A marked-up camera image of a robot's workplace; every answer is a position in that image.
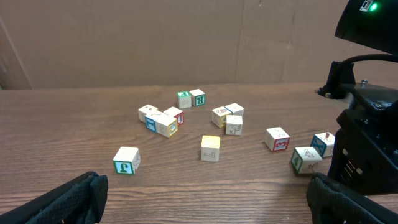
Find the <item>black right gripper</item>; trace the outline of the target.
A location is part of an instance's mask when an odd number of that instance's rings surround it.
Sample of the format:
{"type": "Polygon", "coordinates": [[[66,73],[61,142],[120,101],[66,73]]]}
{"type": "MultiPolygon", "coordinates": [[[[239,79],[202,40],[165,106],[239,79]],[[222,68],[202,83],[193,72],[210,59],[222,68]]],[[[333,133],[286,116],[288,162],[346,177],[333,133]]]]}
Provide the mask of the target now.
{"type": "Polygon", "coordinates": [[[357,83],[353,64],[333,62],[318,94],[347,103],[336,121],[328,176],[362,195],[397,193],[397,90],[357,83]]]}

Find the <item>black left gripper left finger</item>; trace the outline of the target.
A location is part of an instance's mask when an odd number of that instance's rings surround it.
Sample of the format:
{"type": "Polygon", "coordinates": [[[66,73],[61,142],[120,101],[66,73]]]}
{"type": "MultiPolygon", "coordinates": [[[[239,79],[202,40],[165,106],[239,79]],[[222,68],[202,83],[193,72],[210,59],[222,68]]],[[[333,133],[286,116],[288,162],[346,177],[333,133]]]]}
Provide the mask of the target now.
{"type": "Polygon", "coordinates": [[[107,198],[107,176],[89,171],[2,214],[1,223],[99,223],[107,198]]]}

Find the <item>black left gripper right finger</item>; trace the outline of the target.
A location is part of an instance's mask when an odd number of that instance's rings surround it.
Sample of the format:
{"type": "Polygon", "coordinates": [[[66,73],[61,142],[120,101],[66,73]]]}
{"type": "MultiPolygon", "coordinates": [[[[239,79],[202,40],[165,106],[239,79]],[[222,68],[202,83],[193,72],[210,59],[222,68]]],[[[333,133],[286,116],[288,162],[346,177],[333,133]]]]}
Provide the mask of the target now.
{"type": "Polygon", "coordinates": [[[397,224],[397,214],[322,173],[312,175],[307,188],[312,222],[397,224]]]}

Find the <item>wooden block blue X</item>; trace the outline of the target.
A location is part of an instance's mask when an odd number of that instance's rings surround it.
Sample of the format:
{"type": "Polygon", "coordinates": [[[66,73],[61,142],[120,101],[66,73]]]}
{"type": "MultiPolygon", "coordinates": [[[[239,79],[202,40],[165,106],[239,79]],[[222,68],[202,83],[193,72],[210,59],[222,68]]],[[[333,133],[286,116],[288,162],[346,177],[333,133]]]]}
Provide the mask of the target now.
{"type": "Polygon", "coordinates": [[[335,137],[330,132],[315,134],[310,146],[313,147],[321,157],[333,155],[335,137]]]}

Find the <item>wooden block red 3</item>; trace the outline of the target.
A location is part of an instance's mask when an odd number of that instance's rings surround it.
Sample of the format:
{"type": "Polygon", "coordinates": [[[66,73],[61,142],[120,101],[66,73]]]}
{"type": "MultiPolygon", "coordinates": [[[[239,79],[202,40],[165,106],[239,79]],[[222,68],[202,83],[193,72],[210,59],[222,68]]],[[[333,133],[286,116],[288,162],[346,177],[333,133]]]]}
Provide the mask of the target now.
{"type": "Polygon", "coordinates": [[[272,152],[284,151],[288,148],[290,136],[281,127],[268,128],[264,142],[272,152]]]}

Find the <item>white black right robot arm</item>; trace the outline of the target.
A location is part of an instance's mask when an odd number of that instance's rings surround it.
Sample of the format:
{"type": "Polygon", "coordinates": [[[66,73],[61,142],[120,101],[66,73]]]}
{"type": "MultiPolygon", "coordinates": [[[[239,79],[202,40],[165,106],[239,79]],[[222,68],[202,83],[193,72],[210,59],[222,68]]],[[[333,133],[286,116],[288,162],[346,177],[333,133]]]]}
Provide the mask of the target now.
{"type": "Polygon", "coordinates": [[[356,62],[397,62],[397,1],[350,0],[335,35],[380,50],[333,62],[317,93],[342,100],[353,97],[339,115],[328,177],[363,195],[397,193],[397,90],[356,82],[356,62]]]}

